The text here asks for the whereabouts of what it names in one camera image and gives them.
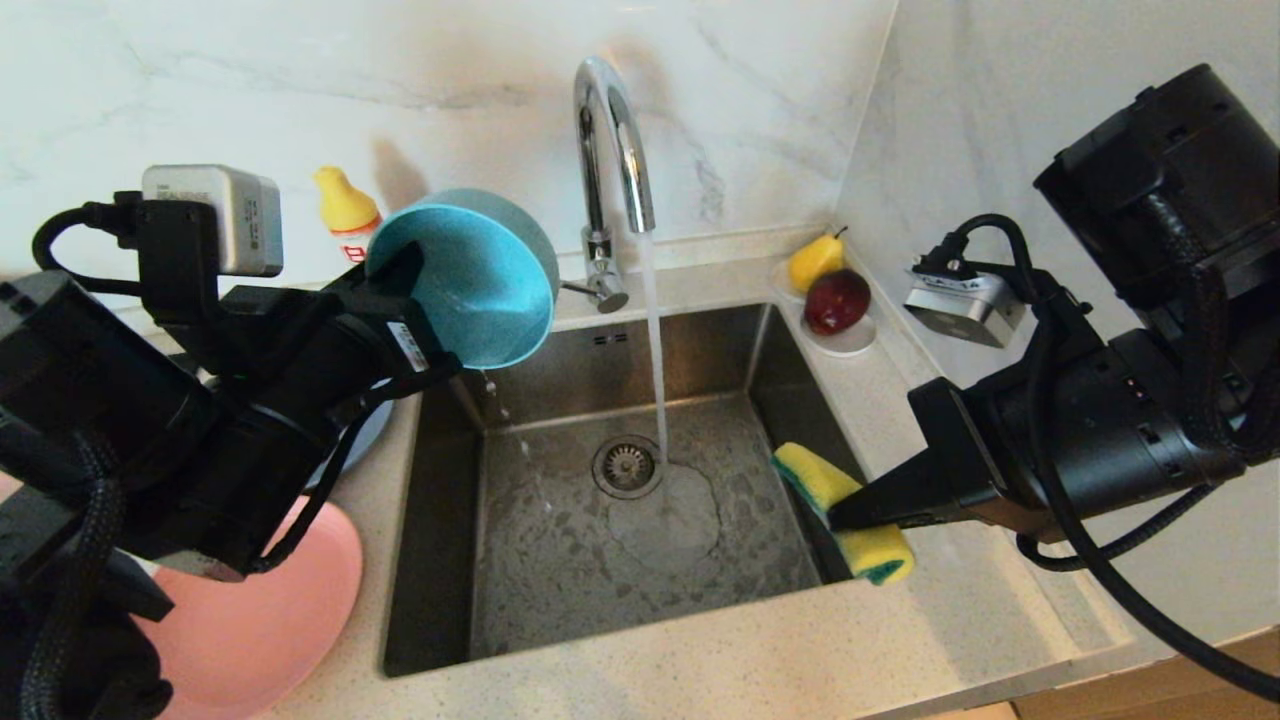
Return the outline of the dark red apple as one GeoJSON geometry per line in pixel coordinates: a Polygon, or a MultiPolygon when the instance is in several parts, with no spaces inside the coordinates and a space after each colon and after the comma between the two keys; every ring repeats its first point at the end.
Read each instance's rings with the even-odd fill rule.
{"type": "Polygon", "coordinates": [[[815,279],[803,309],[805,327],[818,336],[833,336],[858,324],[870,306],[867,279],[842,268],[815,279]]]}

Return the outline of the yellow-capped orange dish soap bottle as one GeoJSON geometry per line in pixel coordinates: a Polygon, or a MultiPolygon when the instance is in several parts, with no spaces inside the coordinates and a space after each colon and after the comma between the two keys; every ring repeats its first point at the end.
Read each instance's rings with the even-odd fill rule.
{"type": "Polygon", "coordinates": [[[314,172],[320,193],[323,224],[335,240],[342,256],[351,264],[362,264],[372,237],[383,223],[378,204],[351,183],[339,167],[320,167],[314,172]]]}

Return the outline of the black braided left arm sleeve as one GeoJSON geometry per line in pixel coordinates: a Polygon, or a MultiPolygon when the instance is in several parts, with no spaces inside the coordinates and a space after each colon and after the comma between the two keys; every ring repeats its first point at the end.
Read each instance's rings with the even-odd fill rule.
{"type": "Polygon", "coordinates": [[[122,530],[124,491],[116,477],[115,451],[96,430],[78,432],[76,445],[91,480],[90,500],[67,573],[22,679],[20,720],[63,720],[60,687],[70,664],[73,639],[122,530]]]}

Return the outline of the yellow pear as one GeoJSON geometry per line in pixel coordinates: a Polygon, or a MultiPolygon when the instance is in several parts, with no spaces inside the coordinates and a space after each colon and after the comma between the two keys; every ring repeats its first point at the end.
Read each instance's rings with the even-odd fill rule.
{"type": "Polygon", "coordinates": [[[786,277],[792,292],[804,296],[819,278],[845,268],[844,232],[823,233],[791,255],[786,277]]]}

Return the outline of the chrome gooseneck faucet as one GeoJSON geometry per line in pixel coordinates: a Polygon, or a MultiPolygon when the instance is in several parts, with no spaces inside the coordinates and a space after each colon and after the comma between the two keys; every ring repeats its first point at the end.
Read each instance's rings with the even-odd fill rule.
{"type": "Polygon", "coordinates": [[[645,234],[657,222],[643,137],[625,83],[616,68],[600,56],[588,56],[576,69],[573,120],[586,211],[580,232],[585,282],[563,281],[561,287],[585,295],[598,313],[611,314],[626,306],[628,293],[602,197],[602,140],[611,141],[614,150],[630,229],[645,234]]]}

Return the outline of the stainless steel sink basin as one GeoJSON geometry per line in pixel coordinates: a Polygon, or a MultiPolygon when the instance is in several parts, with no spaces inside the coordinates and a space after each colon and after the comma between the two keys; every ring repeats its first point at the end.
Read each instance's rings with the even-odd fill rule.
{"type": "Polygon", "coordinates": [[[658,445],[645,322],[557,332],[424,393],[387,676],[851,578],[771,464],[795,442],[861,475],[783,310],[666,316],[660,342],[671,468],[643,498],[600,492],[591,464],[616,436],[658,445]]]}

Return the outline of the black braided right arm sleeve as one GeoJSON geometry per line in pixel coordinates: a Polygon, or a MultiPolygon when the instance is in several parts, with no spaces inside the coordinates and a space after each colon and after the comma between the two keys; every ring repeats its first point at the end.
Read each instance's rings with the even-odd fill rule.
{"type": "MultiPolygon", "coordinates": [[[[1245,420],[1239,430],[1231,429],[1216,409],[1215,383],[1226,369],[1228,360],[1228,300],[1219,270],[1201,266],[1207,250],[1179,211],[1160,192],[1147,193],[1140,201],[1164,233],[1162,246],[1178,269],[1181,306],[1185,318],[1183,337],[1185,355],[1181,365],[1180,414],[1189,438],[1201,447],[1229,450],[1244,460],[1266,461],[1280,452],[1280,350],[1268,361],[1262,379],[1254,384],[1254,393],[1245,405],[1245,420]]],[[[1041,319],[1030,342],[1030,378],[1028,405],[1030,443],[1036,456],[1037,475],[1047,493],[1050,475],[1056,466],[1050,459],[1041,459],[1041,441],[1047,441],[1044,423],[1050,410],[1053,378],[1051,373],[1055,350],[1056,322],[1041,319]]],[[[1129,530],[1119,539],[1102,546],[1098,552],[1111,561],[1155,538],[1161,530],[1189,512],[1213,493],[1213,486],[1198,486],[1161,509],[1153,516],[1129,530]]],[[[1047,571],[1078,571],[1091,566],[1084,551],[1075,556],[1052,559],[1038,551],[1039,541],[1019,534],[1019,551],[1036,566],[1047,571]]]]}

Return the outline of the pink plate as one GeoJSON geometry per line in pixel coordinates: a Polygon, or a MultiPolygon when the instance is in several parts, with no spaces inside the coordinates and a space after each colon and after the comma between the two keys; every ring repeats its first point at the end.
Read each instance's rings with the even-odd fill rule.
{"type": "Polygon", "coordinates": [[[141,630],[160,657],[173,697],[157,720],[253,720],[325,659],[357,600],[364,547],[356,525],[325,503],[276,569],[239,583],[160,568],[174,602],[141,630]]]}

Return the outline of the teal bowl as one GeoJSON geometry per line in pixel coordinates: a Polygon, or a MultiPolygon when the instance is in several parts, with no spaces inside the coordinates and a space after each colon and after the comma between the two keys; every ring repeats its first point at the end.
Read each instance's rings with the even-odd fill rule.
{"type": "Polygon", "coordinates": [[[516,202],[474,188],[430,193],[380,224],[367,272],[406,249],[422,260],[411,296],[465,368],[513,366],[549,336],[559,266],[545,231],[516,202]]]}

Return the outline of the light wooden cabinet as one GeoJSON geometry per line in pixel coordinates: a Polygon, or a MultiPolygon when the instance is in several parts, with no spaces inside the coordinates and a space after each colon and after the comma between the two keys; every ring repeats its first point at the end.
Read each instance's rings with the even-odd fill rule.
{"type": "Polygon", "coordinates": [[[1012,701],[1019,720],[1280,720],[1280,705],[1184,659],[1012,701]]]}

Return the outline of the round metal drain strainer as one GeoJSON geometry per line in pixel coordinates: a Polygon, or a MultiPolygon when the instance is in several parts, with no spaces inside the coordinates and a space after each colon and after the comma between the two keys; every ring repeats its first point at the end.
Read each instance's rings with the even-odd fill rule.
{"type": "Polygon", "coordinates": [[[612,498],[643,498],[660,483],[660,448],[644,436],[609,438],[593,456],[591,478],[612,498]]]}

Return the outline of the yellow fish-shaped sponge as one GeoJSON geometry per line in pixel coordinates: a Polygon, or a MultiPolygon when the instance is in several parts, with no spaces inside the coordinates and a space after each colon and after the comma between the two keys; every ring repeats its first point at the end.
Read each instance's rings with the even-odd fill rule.
{"type": "Polygon", "coordinates": [[[781,445],[771,462],[819,518],[852,578],[882,587],[904,580],[913,573],[916,557],[899,527],[838,529],[829,520],[835,505],[863,489],[861,482],[794,442],[781,445]]]}

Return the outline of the black braided arm sleeve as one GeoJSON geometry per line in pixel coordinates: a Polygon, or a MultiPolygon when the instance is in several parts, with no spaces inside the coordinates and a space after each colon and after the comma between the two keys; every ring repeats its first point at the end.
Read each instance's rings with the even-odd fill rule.
{"type": "MultiPolygon", "coordinates": [[[[1160,192],[1147,193],[1140,201],[1164,233],[1162,246],[1178,269],[1181,306],[1185,318],[1183,337],[1185,355],[1181,365],[1180,414],[1189,438],[1201,447],[1229,450],[1244,460],[1266,461],[1280,452],[1280,350],[1268,361],[1262,379],[1254,384],[1254,393],[1245,405],[1245,420],[1239,430],[1231,429],[1216,409],[1215,383],[1226,369],[1228,360],[1228,300],[1219,270],[1201,266],[1207,250],[1179,211],[1160,192]]],[[[1055,350],[1056,322],[1041,319],[1030,342],[1030,378],[1028,405],[1030,443],[1036,456],[1037,475],[1047,493],[1050,475],[1056,466],[1050,459],[1041,459],[1041,441],[1047,441],[1044,423],[1050,410],[1053,378],[1051,373],[1055,350]]],[[[1153,516],[1129,530],[1119,539],[1102,546],[1098,552],[1111,561],[1155,538],[1161,530],[1189,512],[1213,493],[1213,486],[1198,486],[1161,509],[1153,516]]],[[[1019,551],[1036,566],[1047,571],[1078,571],[1091,566],[1084,551],[1075,556],[1052,559],[1038,551],[1039,541],[1019,534],[1019,551]]]]}
{"type": "Polygon", "coordinates": [[[90,500],[67,573],[22,679],[20,720],[63,720],[60,687],[70,664],[73,639],[122,530],[124,491],[116,477],[115,451],[96,430],[78,432],[76,445],[91,480],[90,500]]]}

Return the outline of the blue-grey plate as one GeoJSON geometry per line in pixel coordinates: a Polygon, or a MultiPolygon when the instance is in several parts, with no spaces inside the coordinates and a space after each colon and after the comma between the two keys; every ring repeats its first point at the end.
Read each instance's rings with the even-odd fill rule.
{"type": "MultiPolygon", "coordinates": [[[[383,436],[387,425],[390,421],[392,411],[396,406],[394,401],[387,401],[381,404],[378,410],[364,423],[360,433],[355,437],[355,442],[346,456],[339,477],[358,466],[367,455],[376,447],[380,437],[383,436]]],[[[321,461],[312,475],[308,478],[302,493],[311,495],[320,484],[326,465],[332,460],[333,454],[321,461]]]]}

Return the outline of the small white dish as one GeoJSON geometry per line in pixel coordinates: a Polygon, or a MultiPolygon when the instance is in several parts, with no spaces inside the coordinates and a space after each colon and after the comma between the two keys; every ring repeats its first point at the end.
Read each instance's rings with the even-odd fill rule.
{"type": "Polygon", "coordinates": [[[787,287],[786,266],[787,261],[782,260],[771,268],[771,287],[783,300],[788,315],[797,323],[803,337],[814,343],[820,352],[832,357],[851,357],[867,351],[876,342],[877,325],[870,316],[870,306],[865,316],[845,332],[833,336],[818,336],[810,332],[803,322],[806,295],[800,296],[787,287]]]}

